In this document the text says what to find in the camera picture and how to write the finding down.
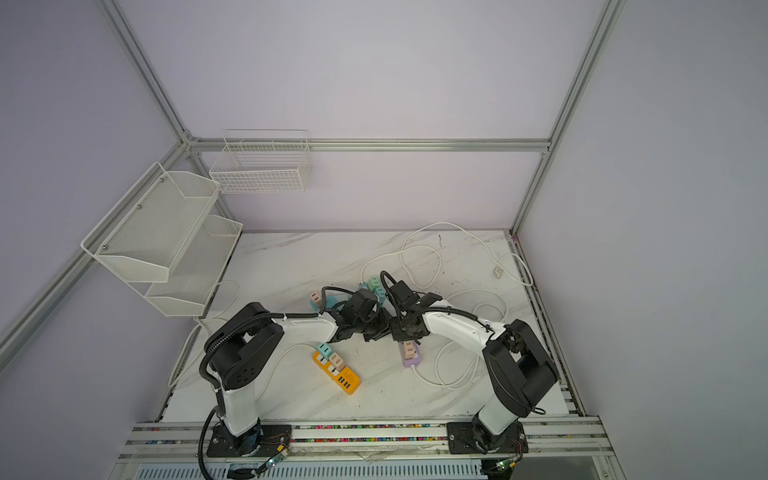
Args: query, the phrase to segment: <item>white marble tabletop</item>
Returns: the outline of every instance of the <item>white marble tabletop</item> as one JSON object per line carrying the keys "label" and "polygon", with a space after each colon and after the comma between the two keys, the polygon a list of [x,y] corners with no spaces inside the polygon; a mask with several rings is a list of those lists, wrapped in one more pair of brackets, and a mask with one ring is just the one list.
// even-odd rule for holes
{"label": "white marble tabletop", "polygon": [[[409,232],[336,232],[336,233],[244,233],[224,275],[236,280],[240,294],[223,318],[230,318],[250,302],[261,302],[273,312],[311,312],[310,294],[325,285],[357,290],[362,265],[382,253],[397,251]],[[509,245],[500,230],[473,231],[487,242],[495,256],[509,253]],[[486,288],[501,295],[508,305],[506,322],[521,319],[541,338],[525,289],[515,281],[493,274],[494,264],[485,248],[475,239],[458,230],[430,230],[417,233],[409,245],[423,243],[442,255],[442,268],[429,291],[448,296],[471,288]],[[438,260],[427,249],[405,252],[403,259],[416,282],[427,284],[435,274]],[[505,267],[516,273],[512,258]],[[365,278],[390,272],[396,280],[412,285],[396,255],[371,263]],[[219,289],[210,308],[217,313],[233,297],[235,288],[225,283]],[[498,298],[486,292],[471,292],[451,299],[458,308],[472,310],[478,303],[493,303],[502,310]],[[491,307],[478,310],[483,318],[496,320],[500,316]],[[202,345],[198,339],[196,348]],[[419,372],[436,382],[435,357],[448,340],[430,335],[422,339],[422,364]],[[266,420],[361,420],[361,419],[444,419],[467,418],[474,415],[492,395],[491,383],[481,360],[470,386],[450,390],[429,386],[402,366],[398,344],[391,336],[366,343],[355,334],[351,339],[332,344],[347,365],[357,373],[361,385],[348,396],[313,363],[309,348],[296,348],[287,353],[277,367],[265,394],[258,401],[260,416]],[[278,345],[264,372],[269,372],[284,351]],[[473,360],[469,351],[456,345],[449,347],[440,359],[440,374],[445,382],[455,381]],[[253,383],[254,395],[261,392],[262,375]],[[178,388],[165,410],[164,422],[197,422],[205,418],[215,405],[210,385],[199,380]],[[539,406],[547,415],[567,415],[568,407],[555,385]]]}

